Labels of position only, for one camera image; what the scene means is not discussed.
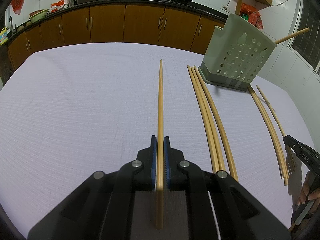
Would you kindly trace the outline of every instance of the window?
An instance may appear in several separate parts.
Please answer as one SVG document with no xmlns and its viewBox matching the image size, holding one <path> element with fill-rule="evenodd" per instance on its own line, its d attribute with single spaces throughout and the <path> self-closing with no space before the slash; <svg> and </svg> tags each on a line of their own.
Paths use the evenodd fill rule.
<svg viewBox="0 0 320 240">
<path fill-rule="evenodd" d="M 291 47 L 297 51 L 316 71 L 320 61 L 320 17 L 314 6 L 303 0 L 298 30 L 309 27 L 310 31 L 294 38 Z"/>
</svg>

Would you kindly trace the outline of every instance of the hand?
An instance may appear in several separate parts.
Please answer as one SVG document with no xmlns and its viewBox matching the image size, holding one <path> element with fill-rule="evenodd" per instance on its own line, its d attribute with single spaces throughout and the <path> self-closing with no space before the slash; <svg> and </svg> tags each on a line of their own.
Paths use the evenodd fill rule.
<svg viewBox="0 0 320 240">
<path fill-rule="evenodd" d="M 301 203 L 304 204 L 307 200 L 307 195 L 309 193 L 309 178 L 310 178 L 310 171 L 307 173 L 306 175 L 306 179 L 302 185 L 302 189 L 301 189 L 301 193 L 300 196 L 298 198 L 298 202 L 297 204 L 300 205 Z M 315 200 L 320 198 L 320 188 L 317 188 L 314 192 L 312 192 L 309 196 L 308 196 L 308 200 Z"/>
</svg>

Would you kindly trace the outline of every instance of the table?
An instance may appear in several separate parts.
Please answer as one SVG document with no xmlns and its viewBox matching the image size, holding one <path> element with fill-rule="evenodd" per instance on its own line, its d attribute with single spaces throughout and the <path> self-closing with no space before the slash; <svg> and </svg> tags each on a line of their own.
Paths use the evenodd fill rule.
<svg viewBox="0 0 320 240">
<path fill-rule="evenodd" d="M 138 150 L 149 147 L 151 135 L 157 134 L 160 59 L 164 136 L 186 159 L 212 171 L 187 70 L 187 64 L 199 66 L 202 58 L 188 51 L 131 43 L 80 44 L 31 55 L 0 92 L 0 203 L 17 229 L 27 237 L 93 172 L 116 171 L 134 160 Z M 284 131 L 314 147 L 288 94 L 258 76 L 252 82 L 255 90 L 256 84 Z M 307 168 L 299 162 L 284 187 L 270 135 L 250 94 L 207 86 L 226 130 L 239 182 L 289 227 L 292 203 Z M 263 104 L 281 141 L 280 130 Z M 135 206 L 132 239 L 164 239 L 166 234 L 170 236 L 166 239 L 187 238 L 187 233 L 179 233 L 187 232 L 186 217 L 177 208 L 184 205 L 183 195 L 169 198 L 162 233 L 153 229 L 150 214 L 144 213 L 149 206 Z M 141 199 L 138 193 L 137 205 L 143 205 Z"/>
</svg>

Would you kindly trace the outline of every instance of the white cable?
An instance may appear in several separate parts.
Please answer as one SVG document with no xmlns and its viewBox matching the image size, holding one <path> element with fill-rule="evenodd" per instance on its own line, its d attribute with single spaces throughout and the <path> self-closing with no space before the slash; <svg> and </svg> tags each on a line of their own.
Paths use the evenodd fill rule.
<svg viewBox="0 0 320 240">
<path fill-rule="evenodd" d="M 279 4 L 270 5 L 270 7 L 271 7 L 271 6 L 278 6 L 278 5 L 282 5 L 282 4 L 284 4 L 285 2 L 287 2 L 287 1 L 289 1 L 289 0 L 285 0 L 284 2 L 279 3 Z"/>
</svg>

